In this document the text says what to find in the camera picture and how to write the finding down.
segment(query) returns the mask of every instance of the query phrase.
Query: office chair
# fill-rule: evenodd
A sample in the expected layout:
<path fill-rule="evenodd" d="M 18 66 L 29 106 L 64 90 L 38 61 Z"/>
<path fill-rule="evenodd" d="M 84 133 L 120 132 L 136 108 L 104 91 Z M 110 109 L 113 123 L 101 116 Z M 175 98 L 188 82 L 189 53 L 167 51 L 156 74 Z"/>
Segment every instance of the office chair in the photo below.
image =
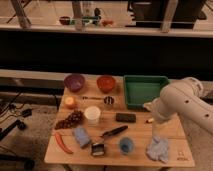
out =
<path fill-rule="evenodd" d="M 24 130 L 26 128 L 26 125 L 24 122 L 21 122 L 20 120 L 16 120 L 11 125 L 9 125 L 6 129 L 0 132 L 0 141 L 7 136 L 7 134 L 13 130 L 13 128 L 18 127 L 20 130 Z M 22 157 L 22 156 L 11 156 L 11 155 L 5 155 L 0 154 L 0 160 L 5 161 L 18 161 L 18 162 L 24 162 L 24 169 L 26 170 L 32 170 L 35 162 L 34 160 L 28 158 L 28 157 Z"/>

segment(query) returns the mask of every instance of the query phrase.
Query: sponge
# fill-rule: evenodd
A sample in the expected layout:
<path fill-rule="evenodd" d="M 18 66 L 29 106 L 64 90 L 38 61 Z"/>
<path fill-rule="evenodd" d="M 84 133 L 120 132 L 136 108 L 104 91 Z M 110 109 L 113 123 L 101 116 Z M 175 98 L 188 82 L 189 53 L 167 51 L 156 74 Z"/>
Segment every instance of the sponge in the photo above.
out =
<path fill-rule="evenodd" d="M 78 126 L 77 128 L 75 128 L 73 130 L 73 135 L 75 136 L 75 139 L 79 143 L 81 148 L 84 148 L 91 142 L 89 135 L 82 126 Z"/>

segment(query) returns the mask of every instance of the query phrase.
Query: crumpled towel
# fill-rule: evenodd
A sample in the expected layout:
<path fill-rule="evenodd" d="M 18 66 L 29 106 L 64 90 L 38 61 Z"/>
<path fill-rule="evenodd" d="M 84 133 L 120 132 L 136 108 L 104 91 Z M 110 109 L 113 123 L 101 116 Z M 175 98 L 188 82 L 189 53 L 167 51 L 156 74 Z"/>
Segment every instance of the crumpled towel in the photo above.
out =
<path fill-rule="evenodd" d="M 146 149 L 148 157 L 155 161 L 167 163 L 169 160 L 169 140 L 159 136 L 153 136 L 150 145 Z"/>

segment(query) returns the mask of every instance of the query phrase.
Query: chair wheel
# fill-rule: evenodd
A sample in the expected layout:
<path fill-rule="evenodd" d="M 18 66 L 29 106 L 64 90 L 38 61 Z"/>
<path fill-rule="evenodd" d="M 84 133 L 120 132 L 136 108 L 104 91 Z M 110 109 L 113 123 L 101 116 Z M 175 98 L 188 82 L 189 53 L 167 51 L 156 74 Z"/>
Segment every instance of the chair wheel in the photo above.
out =
<path fill-rule="evenodd" d="M 24 164 L 24 169 L 26 169 L 26 170 L 32 170 L 33 167 L 34 167 L 34 165 L 35 165 L 34 160 L 27 160 L 25 162 L 25 164 Z"/>

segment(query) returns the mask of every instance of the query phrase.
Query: bottle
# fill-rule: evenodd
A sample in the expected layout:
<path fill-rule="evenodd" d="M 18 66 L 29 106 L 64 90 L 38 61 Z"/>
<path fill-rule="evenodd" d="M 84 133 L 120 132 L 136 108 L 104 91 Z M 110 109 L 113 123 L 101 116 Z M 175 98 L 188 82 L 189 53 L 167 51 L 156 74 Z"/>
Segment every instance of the bottle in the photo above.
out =
<path fill-rule="evenodd" d="M 93 1 L 82 1 L 83 16 L 91 17 L 93 15 Z"/>

